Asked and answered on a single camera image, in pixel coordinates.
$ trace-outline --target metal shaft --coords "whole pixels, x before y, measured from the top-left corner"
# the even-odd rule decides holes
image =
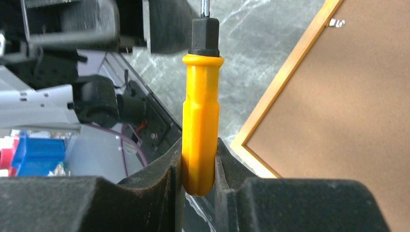
[[[209,17],[210,0],[201,0],[201,17]]]
[[[3,33],[0,33],[0,57],[4,55],[6,50],[6,38],[4,37]]]

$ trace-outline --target black plastic housing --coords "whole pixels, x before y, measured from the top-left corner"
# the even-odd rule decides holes
[[[189,54],[219,57],[219,21],[201,17],[192,21],[192,44]]]

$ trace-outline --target metal clip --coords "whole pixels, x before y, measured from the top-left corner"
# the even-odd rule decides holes
[[[338,20],[335,18],[332,18],[329,22],[329,26],[333,28],[341,28],[345,25],[345,20]]]
[[[4,55],[6,50],[6,38],[4,37],[3,33],[0,33],[0,57]]]

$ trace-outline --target bulletin board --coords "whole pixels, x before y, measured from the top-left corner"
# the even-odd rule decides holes
[[[327,0],[231,148],[261,177],[359,180],[410,231],[409,9]]]

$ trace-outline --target marble floor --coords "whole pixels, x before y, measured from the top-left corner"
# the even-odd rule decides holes
[[[188,1],[194,9],[200,9],[200,0]],[[235,138],[323,3],[211,0],[211,16],[220,20],[220,52],[225,59],[220,71],[219,136],[226,145]],[[181,60],[185,54],[156,56],[135,50],[127,56],[179,122],[185,99],[186,66]]]

